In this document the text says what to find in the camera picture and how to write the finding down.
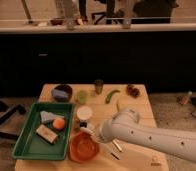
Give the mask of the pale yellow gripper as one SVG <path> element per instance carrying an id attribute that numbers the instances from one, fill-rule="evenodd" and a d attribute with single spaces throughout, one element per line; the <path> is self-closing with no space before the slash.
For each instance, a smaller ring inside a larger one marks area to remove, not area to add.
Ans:
<path id="1" fill-rule="evenodd" d="M 85 133 L 88 133 L 92 139 L 95 141 L 95 142 L 100 142 L 98 137 L 96 136 L 95 132 L 87 127 L 80 127 L 80 130 L 85 132 Z"/>

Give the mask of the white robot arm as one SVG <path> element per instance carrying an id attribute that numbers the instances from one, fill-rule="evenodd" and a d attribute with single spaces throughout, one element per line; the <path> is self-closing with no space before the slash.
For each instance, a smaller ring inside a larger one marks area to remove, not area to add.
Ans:
<path id="1" fill-rule="evenodd" d="M 140 115 L 124 108 L 95 129 L 82 128 L 98 143 L 114 139 L 150 148 L 196 163 L 196 132 L 143 126 Z"/>

